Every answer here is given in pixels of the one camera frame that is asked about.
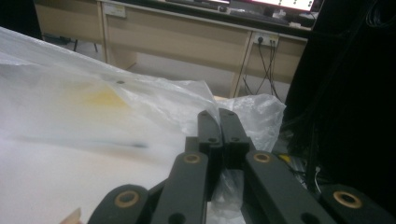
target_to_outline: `power socket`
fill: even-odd
[[[253,43],[259,44],[259,38],[262,37],[262,45],[275,46],[277,47],[277,42],[279,41],[279,35],[269,35],[266,33],[256,33]]]

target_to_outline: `crumpled plastic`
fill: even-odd
[[[78,207],[86,223],[112,189],[152,188],[203,110],[231,109],[258,149],[275,143],[284,106],[272,96],[218,104],[203,81],[129,73],[1,27],[0,39],[0,223],[57,223]]]

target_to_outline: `black plug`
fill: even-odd
[[[261,44],[262,44],[262,41],[263,41],[264,39],[262,38],[262,36],[260,36],[257,40],[259,41],[259,45],[261,45]]]

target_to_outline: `floor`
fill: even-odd
[[[71,50],[73,50],[75,45],[74,40],[67,44],[55,38],[48,38],[48,41]],[[98,51],[96,52],[93,43],[78,41],[76,52],[102,61],[101,46],[97,45],[97,49]],[[171,80],[204,80],[214,95],[226,98],[229,97],[231,79],[233,76],[233,73],[229,71],[198,64],[184,63],[143,53],[137,55],[137,63],[128,70],[137,74],[165,77]],[[249,89],[253,93],[271,94],[268,80],[265,80],[261,87],[261,77],[246,76],[246,80]],[[287,83],[275,82],[276,92],[281,102],[285,102],[289,86],[290,84]],[[243,95],[247,95],[247,90],[245,89],[245,85],[241,84],[239,96]]]

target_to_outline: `plastic sheet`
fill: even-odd
[[[164,180],[199,112],[219,120],[204,82],[132,74],[3,28],[0,40],[0,223],[59,223],[79,207],[86,223],[115,187]],[[270,150],[283,107],[266,97],[219,104]]]

